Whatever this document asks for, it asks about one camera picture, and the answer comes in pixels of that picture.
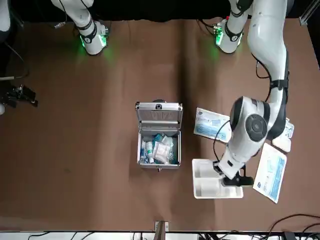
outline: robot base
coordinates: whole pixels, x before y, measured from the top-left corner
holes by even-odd
[[[221,22],[217,23],[217,27],[220,27],[220,30],[218,30],[215,34],[215,45],[224,53],[232,54],[239,46],[243,34],[241,34],[241,36],[236,41],[230,41],[230,38],[228,37],[225,30],[226,24],[227,19],[223,19]]]
[[[108,46],[107,45],[107,38],[109,33],[108,28],[98,21],[94,21],[94,24],[96,25],[97,31],[90,43],[88,43],[89,41],[85,36],[80,36],[82,41],[82,46],[85,48],[88,55],[91,55],[91,56],[99,54],[102,51],[102,49]]]

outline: case lid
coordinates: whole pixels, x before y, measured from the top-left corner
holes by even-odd
[[[178,102],[136,102],[140,129],[180,129],[183,105]]]

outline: white plastic tray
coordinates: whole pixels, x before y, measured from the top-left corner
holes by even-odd
[[[196,199],[241,199],[242,187],[223,186],[221,177],[210,159],[192,160],[193,194]]]

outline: blue and white package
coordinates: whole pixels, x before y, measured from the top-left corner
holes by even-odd
[[[197,107],[193,133],[206,138],[215,139],[220,127],[229,119],[229,116]],[[227,143],[231,138],[231,134],[231,127],[228,123],[221,129],[216,139]]]
[[[286,155],[267,143],[263,145],[253,189],[271,199],[276,204],[279,199],[286,163]]]

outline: white package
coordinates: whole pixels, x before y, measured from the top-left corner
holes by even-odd
[[[272,145],[289,153],[291,151],[291,140],[285,134],[281,134],[271,141]]]
[[[156,141],[153,149],[153,158],[163,164],[169,164],[170,149],[171,148],[169,146]]]
[[[278,203],[287,157],[282,152],[265,143],[253,189]]]
[[[193,133],[215,139],[220,127],[229,119],[229,116],[197,107]],[[228,123],[221,129],[216,139],[227,143],[231,138],[231,134],[231,126]]]
[[[162,144],[167,145],[169,147],[173,147],[174,146],[174,140],[172,137],[168,137],[167,135],[165,135],[161,141]]]
[[[285,128],[283,130],[283,133],[287,138],[292,138],[292,135],[294,134],[295,126],[289,122],[289,119],[285,120]]]

